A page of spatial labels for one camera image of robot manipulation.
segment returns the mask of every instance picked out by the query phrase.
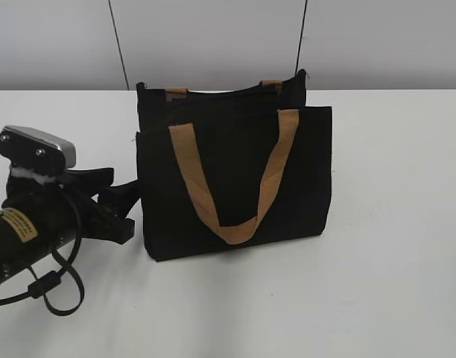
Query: black cylinder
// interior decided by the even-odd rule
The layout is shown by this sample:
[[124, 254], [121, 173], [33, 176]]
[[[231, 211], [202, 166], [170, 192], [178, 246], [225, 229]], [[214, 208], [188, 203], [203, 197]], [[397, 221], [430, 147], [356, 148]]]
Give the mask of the black cylinder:
[[0, 283], [72, 239], [75, 213], [60, 190], [18, 195], [0, 211]]

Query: motor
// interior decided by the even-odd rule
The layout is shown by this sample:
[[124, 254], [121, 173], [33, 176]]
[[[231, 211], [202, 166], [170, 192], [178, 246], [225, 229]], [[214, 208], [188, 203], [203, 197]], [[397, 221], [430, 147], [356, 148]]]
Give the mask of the motor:
[[[4, 127], [0, 154], [11, 162], [7, 199], [0, 210], [0, 285], [24, 269], [35, 279], [27, 292], [0, 300], [0, 306], [43, 296], [53, 314], [70, 315], [84, 298], [82, 280], [72, 267], [80, 242], [85, 237], [124, 244], [133, 237], [134, 221], [126, 216], [139, 200], [137, 181], [111, 186], [113, 168], [71, 170], [74, 145], [33, 128]], [[65, 259], [57, 249], [72, 240]], [[61, 269], [39, 278], [31, 265], [49, 254]], [[71, 310], [58, 310], [46, 293], [66, 272], [76, 281], [80, 301]]]

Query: white wall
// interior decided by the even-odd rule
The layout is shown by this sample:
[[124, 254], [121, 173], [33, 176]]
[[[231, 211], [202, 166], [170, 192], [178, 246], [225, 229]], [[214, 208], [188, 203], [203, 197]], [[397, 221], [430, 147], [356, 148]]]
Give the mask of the white wall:
[[[112, 0], [131, 88], [294, 72], [304, 0]], [[456, 0], [309, 0], [311, 89], [456, 88]], [[125, 88], [107, 0], [0, 0], [0, 90]]]
[[315, 89], [456, 89], [456, 0], [309, 0]]
[[0, 0], [0, 90], [124, 89], [104, 0]]

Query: tan strap tab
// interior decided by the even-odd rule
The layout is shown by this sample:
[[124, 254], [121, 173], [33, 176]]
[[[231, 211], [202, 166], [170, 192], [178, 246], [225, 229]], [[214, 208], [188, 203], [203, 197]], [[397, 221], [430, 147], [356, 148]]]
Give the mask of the tan strap tab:
[[274, 85], [274, 88], [276, 88], [278, 94], [280, 94], [282, 91], [282, 80], [264, 80], [261, 81], [261, 85], [263, 87]]
[[201, 166], [193, 124], [169, 127], [178, 166], [198, 217], [229, 244], [240, 244], [251, 239], [278, 194], [286, 161], [299, 125], [299, 111], [278, 111], [278, 122], [278, 142], [270, 154], [259, 184], [258, 213], [240, 225], [229, 227], [220, 226], [215, 202]]
[[165, 100], [171, 102], [174, 98], [186, 98], [188, 90], [185, 87], [169, 87], [165, 89]]

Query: canvas bag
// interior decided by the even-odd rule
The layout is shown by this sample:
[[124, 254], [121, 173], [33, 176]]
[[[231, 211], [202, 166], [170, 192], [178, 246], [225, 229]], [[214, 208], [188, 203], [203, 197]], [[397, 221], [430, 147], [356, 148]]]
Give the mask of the canvas bag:
[[331, 108], [216, 108], [180, 111], [174, 125], [137, 134], [150, 256], [320, 235], [331, 199]]

